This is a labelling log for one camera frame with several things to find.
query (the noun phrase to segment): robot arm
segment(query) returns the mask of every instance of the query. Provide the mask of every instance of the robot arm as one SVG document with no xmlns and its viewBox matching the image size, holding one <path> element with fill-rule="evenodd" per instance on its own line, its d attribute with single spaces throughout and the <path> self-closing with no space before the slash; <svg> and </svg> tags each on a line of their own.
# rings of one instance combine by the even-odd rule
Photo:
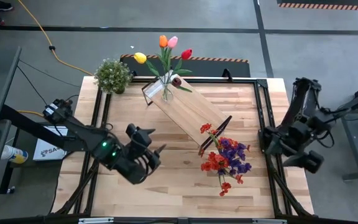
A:
<svg viewBox="0 0 358 224">
<path fill-rule="evenodd" d="M 108 129 L 85 126 L 72 116 L 72 101 L 55 100 L 43 114 L 52 124 L 62 124 L 75 137 L 62 137 L 58 146 L 65 151 L 88 151 L 109 170 L 116 169 L 132 184 L 143 182 L 161 164 L 160 152 L 165 145 L 152 152 L 147 147 L 154 129 L 141 129 L 129 124 L 126 134 L 130 143 L 123 145 Z"/>
<path fill-rule="evenodd" d="M 260 136 L 261 148 L 266 154 L 284 154 L 288 159 L 284 166 L 297 166 L 315 173 L 324 158 L 317 152 L 305 152 L 314 140 L 320 141 L 330 134 L 333 121 L 339 118 L 336 112 L 320 108 L 318 95 L 321 85 L 317 80 L 297 78 L 294 82 L 293 98 L 282 123 L 266 127 Z"/>
</svg>

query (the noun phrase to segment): orange tulip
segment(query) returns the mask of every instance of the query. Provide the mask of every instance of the orange tulip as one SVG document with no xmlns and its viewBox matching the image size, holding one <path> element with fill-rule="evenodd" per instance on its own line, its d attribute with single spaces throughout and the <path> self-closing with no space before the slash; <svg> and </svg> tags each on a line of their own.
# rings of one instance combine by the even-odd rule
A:
<svg viewBox="0 0 358 224">
<path fill-rule="evenodd" d="M 166 47 L 168 45 L 168 40 L 165 35 L 160 36 L 160 47 Z"/>
</svg>

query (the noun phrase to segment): spray can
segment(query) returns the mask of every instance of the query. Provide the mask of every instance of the spray can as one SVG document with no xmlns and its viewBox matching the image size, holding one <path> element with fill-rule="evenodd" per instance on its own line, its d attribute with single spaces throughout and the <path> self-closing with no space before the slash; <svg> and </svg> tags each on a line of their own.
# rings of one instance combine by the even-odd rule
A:
<svg viewBox="0 0 358 224">
<path fill-rule="evenodd" d="M 9 162 L 13 162 L 16 164 L 22 164 L 24 163 L 27 158 L 29 157 L 29 154 L 26 151 L 16 149 L 12 146 L 4 146 L 4 150 L 2 152 L 1 159 L 8 159 Z"/>
</svg>

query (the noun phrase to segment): yellow cable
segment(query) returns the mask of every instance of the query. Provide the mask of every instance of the yellow cable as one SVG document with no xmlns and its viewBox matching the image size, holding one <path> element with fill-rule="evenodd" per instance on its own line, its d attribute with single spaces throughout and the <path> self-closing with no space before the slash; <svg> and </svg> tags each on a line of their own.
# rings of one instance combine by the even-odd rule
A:
<svg viewBox="0 0 358 224">
<path fill-rule="evenodd" d="M 29 113 L 29 114 L 35 114 L 37 116 L 40 116 L 41 118 L 44 118 L 44 116 L 38 112 L 35 112 L 35 111 L 17 111 L 19 113 Z"/>
<path fill-rule="evenodd" d="M 41 31 L 44 33 L 45 37 L 47 38 L 47 40 L 48 40 L 48 42 L 49 42 L 49 46 L 52 46 L 53 44 L 52 44 L 52 42 L 50 41 L 50 39 L 49 39 L 49 37 L 48 37 L 48 34 L 44 31 L 44 29 L 42 28 L 42 26 L 41 26 L 41 24 L 38 22 L 38 20 L 32 15 L 32 13 L 28 10 L 28 8 L 23 4 L 23 2 L 22 2 L 21 0 L 18 0 L 18 2 L 23 6 L 23 8 L 29 13 L 29 15 L 33 18 L 33 20 L 34 20 L 34 21 L 37 23 L 37 25 L 40 27 Z M 55 50 L 52 49 L 51 51 L 52 51 L 53 55 L 55 56 L 56 60 L 58 60 L 60 63 L 66 65 L 66 66 L 69 66 L 69 67 L 71 67 L 71 68 L 77 69 L 77 70 L 79 70 L 79 71 L 81 71 L 81 72 L 83 72 L 83 73 L 86 73 L 86 74 L 88 74 L 88 75 L 93 76 L 92 73 L 87 72 L 86 70 L 83 70 L 82 68 L 78 68 L 78 67 L 76 67 L 76 66 L 74 66 L 74 65 L 70 65 L 69 63 L 66 63 L 66 62 L 60 60 L 60 59 L 57 57 L 57 55 L 56 55 L 56 53 L 55 53 Z"/>
</svg>

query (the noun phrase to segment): pink tulip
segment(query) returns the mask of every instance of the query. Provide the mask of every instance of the pink tulip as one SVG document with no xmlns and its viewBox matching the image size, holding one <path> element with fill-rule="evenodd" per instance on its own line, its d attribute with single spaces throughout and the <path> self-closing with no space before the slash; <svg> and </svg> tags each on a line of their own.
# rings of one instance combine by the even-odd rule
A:
<svg viewBox="0 0 358 224">
<path fill-rule="evenodd" d="M 178 43 L 178 37 L 173 36 L 171 39 L 168 40 L 168 47 L 174 48 Z"/>
</svg>

